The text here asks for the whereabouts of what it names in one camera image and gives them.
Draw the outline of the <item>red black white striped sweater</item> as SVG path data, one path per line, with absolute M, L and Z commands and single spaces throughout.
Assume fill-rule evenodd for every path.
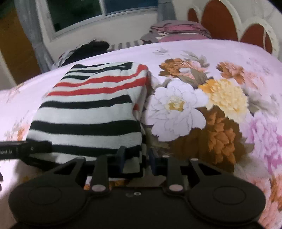
M 123 146 L 124 165 L 117 168 L 112 159 L 113 176 L 140 172 L 148 73 L 147 66 L 131 61 L 73 66 L 43 99 L 27 135 L 28 141 L 50 142 L 51 151 L 40 149 L 24 162 L 49 170 L 78 156 L 92 162 L 115 155 Z

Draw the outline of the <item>black clothes pile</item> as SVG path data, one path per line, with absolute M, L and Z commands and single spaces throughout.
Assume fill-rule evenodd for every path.
M 89 57 L 104 54 L 110 47 L 106 41 L 92 40 L 89 43 L 78 46 L 77 48 L 64 53 L 59 60 L 59 67 L 80 61 Z

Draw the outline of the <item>folded pink grey clothes stack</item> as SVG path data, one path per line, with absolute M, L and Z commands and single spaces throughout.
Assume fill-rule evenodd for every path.
M 150 27 L 141 40 L 147 43 L 212 39 L 208 29 L 188 20 L 165 20 Z

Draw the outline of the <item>pink floral bed sheet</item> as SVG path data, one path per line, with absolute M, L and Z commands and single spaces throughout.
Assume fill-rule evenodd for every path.
M 21 141 L 43 99 L 75 65 L 147 66 L 140 124 L 146 151 L 196 157 L 258 186 L 259 222 L 281 228 L 281 62 L 224 40 L 154 43 L 90 57 L 1 91 L 1 140 Z

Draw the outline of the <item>brown wooden door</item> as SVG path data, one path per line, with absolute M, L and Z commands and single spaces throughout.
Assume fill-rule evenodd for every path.
M 1 53 L 17 84 L 41 73 L 34 50 L 20 24 L 16 9 L 1 19 Z

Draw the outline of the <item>grey white striped cloth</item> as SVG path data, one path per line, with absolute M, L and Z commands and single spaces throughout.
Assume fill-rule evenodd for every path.
M 144 41 L 142 40 L 134 40 L 134 41 L 111 44 L 109 48 L 107 49 L 107 52 L 117 51 L 117 50 L 126 49 L 130 47 L 136 47 L 136 46 L 140 46 L 143 44 L 144 44 Z

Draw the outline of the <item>grey left curtain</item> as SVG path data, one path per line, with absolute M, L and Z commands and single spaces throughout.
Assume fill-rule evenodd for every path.
M 36 1 L 15 0 L 15 8 L 25 35 L 30 41 L 42 73 L 50 71 L 54 61 L 47 50 L 38 18 Z

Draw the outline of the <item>grey curtain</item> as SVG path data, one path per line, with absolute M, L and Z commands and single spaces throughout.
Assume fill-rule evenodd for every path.
M 157 22 L 162 22 L 165 20 L 176 20 L 172 0 L 158 0 Z
M 54 61 L 47 50 L 38 18 L 36 1 L 15 0 L 15 8 L 25 35 L 30 41 L 42 73 L 50 71 Z

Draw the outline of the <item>grey right curtain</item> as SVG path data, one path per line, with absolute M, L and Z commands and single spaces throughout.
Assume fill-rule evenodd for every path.
M 158 0 L 157 22 L 162 22 L 165 20 L 176 20 L 172 0 Z

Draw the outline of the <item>red white heart headboard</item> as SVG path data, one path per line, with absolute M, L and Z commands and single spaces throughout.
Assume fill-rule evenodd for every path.
M 257 45 L 281 53 L 281 14 L 268 1 L 173 1 L 176 18 L 202 24 L 212 38 Z

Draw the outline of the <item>window with white frame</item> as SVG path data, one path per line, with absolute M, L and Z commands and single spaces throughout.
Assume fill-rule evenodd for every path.
M 82 26 L 129 13 L 156 11 L 158 1 L 38 1 L 50 39 Z

